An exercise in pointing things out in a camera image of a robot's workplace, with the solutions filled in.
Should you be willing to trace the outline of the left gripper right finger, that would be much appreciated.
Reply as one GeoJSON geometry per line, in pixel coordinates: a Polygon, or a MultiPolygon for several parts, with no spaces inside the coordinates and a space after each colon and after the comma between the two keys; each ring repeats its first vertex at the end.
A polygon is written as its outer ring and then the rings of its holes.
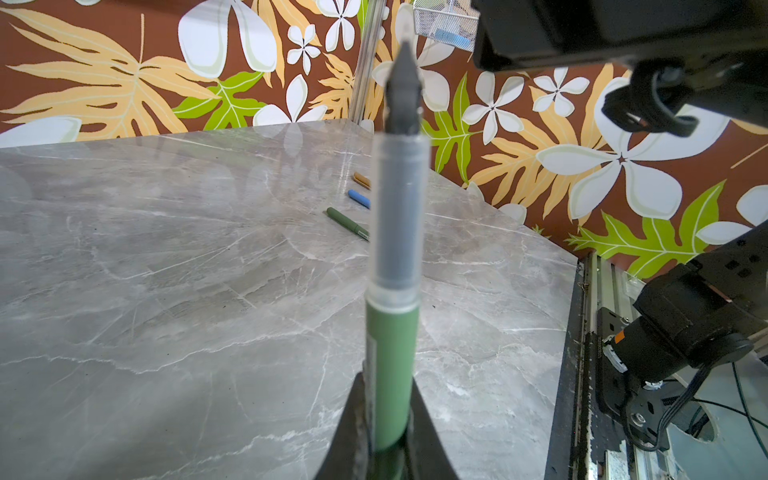
{"type": "Polygon", "coordinates": [[[459,479],[443,448],[416,380],[412,382],[407,426],[407,478],[459,479]]]}

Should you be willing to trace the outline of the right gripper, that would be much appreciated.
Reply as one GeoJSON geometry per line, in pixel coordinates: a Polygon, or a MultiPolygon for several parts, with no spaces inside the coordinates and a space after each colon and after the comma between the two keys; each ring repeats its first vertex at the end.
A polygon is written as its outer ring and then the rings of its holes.
{"type": "Polygon", "coordinates": [[[474,63],[535,71],[621,63],[630,82],[602,113],[621,129],[691,135],[696,106],[767,124],[764,1],[474,1],[474,63]]]}

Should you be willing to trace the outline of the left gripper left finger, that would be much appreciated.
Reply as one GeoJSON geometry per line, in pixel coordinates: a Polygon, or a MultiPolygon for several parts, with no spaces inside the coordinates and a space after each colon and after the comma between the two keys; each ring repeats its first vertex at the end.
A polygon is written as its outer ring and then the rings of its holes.
{"type": "Polygon", "coordinates": [[[358,372],[344,405],[339,424],[315,480],[359,480],[368,472],[368,428],[366,424],[363,373],[358,372]]]}

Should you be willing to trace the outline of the green pen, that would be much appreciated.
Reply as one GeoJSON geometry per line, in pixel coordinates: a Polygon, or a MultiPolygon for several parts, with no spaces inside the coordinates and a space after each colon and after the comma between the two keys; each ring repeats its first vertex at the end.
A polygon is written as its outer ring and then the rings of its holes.
{"type": "Polygon", "coordinates": [[[404,42],[386,79],[385,126],[372,151],[364,368],[371,479],[399,479],[405,468],[429,157],[421,90],[413,48],[404,42]]]}
{"type": "Polygon", "coordinates": [[[369,240],[369,232],[361,225],[351,220],[349,217],[342,214],[340,211],[333,207],[328,207],[325,210],[326,215],[335,223],[348,230],[349,232],[357,235],[365,241],[369,240]]]}

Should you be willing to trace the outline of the blue pen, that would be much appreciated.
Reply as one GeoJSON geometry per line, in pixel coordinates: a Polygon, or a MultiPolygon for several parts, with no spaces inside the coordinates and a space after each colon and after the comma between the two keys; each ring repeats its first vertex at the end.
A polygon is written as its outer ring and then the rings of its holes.
{"type": "Polygon", "coordinates": [[[370,209],[371,208],[370,199],[368,197],[366,197],[365,195],[361,194],[360,192],[358,192],[356,190],[353,190],[353,189],[350,189],[350,190],[347,191],[347,195],[348,195],[348,197],[350,199],[352,199],[353,201],[355,201],[359,205],[363,206],[364,208],[366,208],[366,209],[370,209]]]}

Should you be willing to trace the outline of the brown pen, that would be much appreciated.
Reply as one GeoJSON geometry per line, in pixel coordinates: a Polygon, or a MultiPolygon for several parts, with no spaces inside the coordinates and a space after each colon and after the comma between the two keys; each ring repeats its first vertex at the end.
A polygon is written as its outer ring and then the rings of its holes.
{"type": "Polygon", "coordinates": [[[362,174],[360,174],[360,173],[358,173],[358,172],[354,172],[354,173],[353,173],[353,175],[352,175],[352,179],[353,179],[353,180],[354,180],[354,181],[355,181],[357,184],[361,185],[362,187],[364,187],[364,188],[366,188],[366,189],[368,189],[368,190],[370,190],[370,189],[371,189],[371,182],[370,182],[370,180],[369,180],[367,177],[365,177],[364,175],[362,175],[362,174]]]}

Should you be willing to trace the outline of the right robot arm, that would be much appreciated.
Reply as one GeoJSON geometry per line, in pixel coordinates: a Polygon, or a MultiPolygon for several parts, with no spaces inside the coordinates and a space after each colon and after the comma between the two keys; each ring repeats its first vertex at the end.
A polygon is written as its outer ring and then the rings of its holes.
{"type": "Polygon", "coordinates": [[[721,218],[722,184],[683,204],[660,169],[696,157],[727,126],[767,132],[767,5],[763,1],[477,1],[479,96],[508,73],[518,93],[531,73],[535,127],[509,117],[519,141],[500,139],[483,184],[494,202],[523,212],[540,196],[587,220],[618,180],[641,218],[636,235],[604,214],[604,232],[581,228],[576,249],[632,258],[645,281],[639,317],[603,341],[603,409],[646,451],[709,373],[735,362],[767,325],[767,175],[721,218]]]}

